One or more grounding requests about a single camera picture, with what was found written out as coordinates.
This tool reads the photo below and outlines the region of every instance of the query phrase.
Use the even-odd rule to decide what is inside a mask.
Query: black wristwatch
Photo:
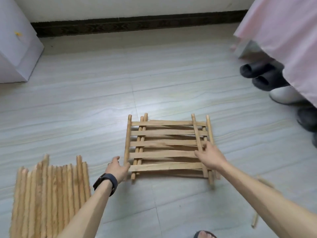
[[[94,190],[96,190],[98,188],[98,186],[101,184],[101,182],[103,182],[104,180],[110,180],[112,183],[112,191],[110,196],[113,195],[113,193],[116,191],[117,186],[118,186],[118,181],[116,179],[116,177],[114,177],[112,174],[103,174],[102,176],[100,176],[98,178],[98,180],[93,184],[93,188]]]

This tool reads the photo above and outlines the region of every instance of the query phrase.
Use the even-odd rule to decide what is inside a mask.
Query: pile of wooden sticks
[[[91,196],[88,167],[49,165],[49,155],[32,171],[19,168],[14,191],[11,238],[56,237]]]
[[[208,140],[213,143],[210,118],[206,122],[196,121],[192,114],[191,121],[148,120],[148,114],[140,122],[132,122],[128,117],[125,140],[124,163],[129,159],[133,165],[131,179],[140,173],[159,173],[165,175],[208,178],[214,185],[214,177],[220,174],[208,170],[195,156],[194,151],[203,151],[203,144]]]

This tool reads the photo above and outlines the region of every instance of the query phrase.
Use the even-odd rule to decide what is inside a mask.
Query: white slipper
[[[291,105],[296,103],[308,102],[292,86],[275,88],[269,92],[270,98],[280,104]]]

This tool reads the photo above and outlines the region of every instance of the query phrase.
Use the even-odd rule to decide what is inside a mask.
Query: hand
[[[116,177],[118,184],[127,176],[128,170],[130,168],[130,163],[126,163],[124,166],[120,166],[119,160],[120,156],[113,157],[111,163],[108,164],[105,173],[112,174]]]
[[[212,145],[209,141],[205,144],[205,151],[195,150],[195,155],[199,160],[208,168],[219,170],[224,162],[227,162],[224,155],[217,148],[216,145]]]

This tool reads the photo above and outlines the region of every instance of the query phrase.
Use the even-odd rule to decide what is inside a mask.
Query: wooden slat
[[[141,159],[151,157],[189,157],[196,158],[194,151],[164,150],[157,152],[130,153],[130,158]]]
[[[84,175],[85,201],[87,201],[91,196],[87,162],[82,163],[82,172]]]
[[[22,170],[23,170],[23,167],[18,169],[16,185],[14,188],[14,201],[13,201],[11,227],[10,227],[11,238],[15,238],[17,233],[17,221],[18,221],[19,196],[20,196],[20,187],[21,187],[21,179],[22,179]]]
[[[209,115],[206,115],[206,123],[207,123],[207,128],[208,128],[208,136],[209,136],[209,140],[212,144],[214,144],[214,137],[212,135],[212,129],[211,129],[211,123],[210,123],[210,117]],[[220,180],[221,179],[221,174],[216,171],[216,179]]]
[[[130,147],[140,146],[165,146],[165,145],[197,145],[196,140],[174,140],[174,139],[161,139],[161,140],[147,140],[147,141],[131,141]]]
[[[58,233],[64,229],[64,211],[63,211],[63,172],[62,167],[57,167],[57,217]]]
[[[57,167],[53,167],[53,187],[52,187],[52,234],[53,238],[58,235],[58,205],[57,205]]]
[[[18,207],[18,219],[17,219],[17,232],[16,236],[22,236],[22,227],[23,227],[23,214],[24,214],[24,200],[26,192],[26,182],[28,178],[28,169],[22,170],[21,175],[21,184],[20,184],[20,194],[19,194],[19,207]]]
[[[34,238],[34,233],[35,233],[36,170],[37,170],[37,166],[35,166],[34,170],[32,171],[32,178],[31,178],[31,197],[30,197],[28,238]]]
[[[71,220],[73,216],[75,215],[72,164],[67,165],[67,188],[68,188],[69,220]]]
[[[170,170],[170,169],[199,169],[201,163],[184,163],[184,162],[164,162],[161,164],[141,164],[132,165],[129,171],[151,171],[151,170]]]
[[[125,148],[124,148],[124,160],[123,164],[126,164],[129,159],[129,147],[130,147],[130,136],[131,136],[131,123],[132,123],[132,115],[128,116],[128,124],[126,127],[126,136],[125,136]]]
[[[47,237],[47,169],[49,165],[49,156],[45,155],[43,159],[43,170],[42,170],[42,205],[41,205],[41,238]]]
[[[53,205],[53,166],[50,165],[47,168],[47,217],[46,217],[46,235],[47,238],[53,237],[53,227],[52,227],[52,205]]]
[[[75,214],[77,214],[80,208],[77,165],[73,166],[73,190],[74,190],[74,208],[75,208]]]
[[[199,136],[199,132],[198,132],[198,127],[197,127],[197,122],[196,122],[196,118],[195,118],[195,114],[192,114],[192,121],[193,121],[193,126],[194,126],[194,131],[195,131],[195,136],[196,136],[196,141],[197,141],[197,146],[198,146],[198,151],[203,151],[203,147],[201,145],[200,142],[200,136]],[[208,177],[208,170],[207,167],[204,166],[204,164],[202,164],[202,168],[203,168],[203,175],[205,178]]]
[[[82,157],[76,157],[80,208],[85,204],[84,177],[82,173]]]
[[[42,210],[42,172],[43,162],[39,162],[36,167],[36,195],[35,195],[35,233],[34,238],[41,237],[41,210]]]
[[[150,120],[147,122],[132,122],[132,126],[171,126],[171,125],[193,125],[192,121],[170,121],[170,120]],[[197,122],[197,126],[206,126],[205,122]]]
[[[69,223],[69,208],[68,208],[68,182],[67,182],[67,165],[62,167],[62,184],[63,184],[63,211],[64,211],[64,227]]]
[[[208,135],[206,131],[198,131],[199,135]],[[156,129],[145,131],[131,131],[131,136],[144,136],[144,135],[195,135],[194,130],[182,130],[182,129]]]
[[[29,233],[29,212],[30,212],[30,198],[31,198],[31,181],[32,172],[28,172],[25,188],[25,200],[24,200],[24,215],[23,215],[23,227],[22,238],[28,238]]]

